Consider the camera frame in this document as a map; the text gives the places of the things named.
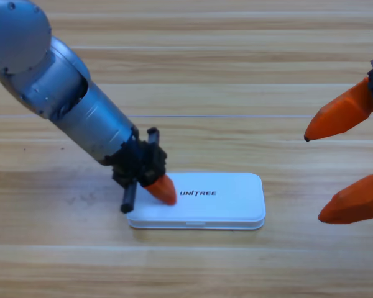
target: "robotic hand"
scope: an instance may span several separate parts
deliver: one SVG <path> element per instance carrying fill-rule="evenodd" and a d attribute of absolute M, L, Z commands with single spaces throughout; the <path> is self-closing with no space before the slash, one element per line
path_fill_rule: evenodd
<path fill-rule="evenodd" d="M 124 189 L 121 211 L 134 208 L 137 183 L 173 205 L 159 131 L 139 139 L 137 127 L 91 80 L 82 60 L 58 38 L 40 7 L 0 0 L 0 82 L 22 105 L 48 119 L 98 163 L 113 167 Z"/>
<path fill-rule="evenodd" d="M 344 133 L 373 112 L 373 60 L 367 76 L 350 90 L 322 107 L 309 124 L 304 139 L 317 140 Z M 338 192 L 323 208 L 319 220 L 329 224 L 351 224 L 373 219 L 373 175 Z"/>

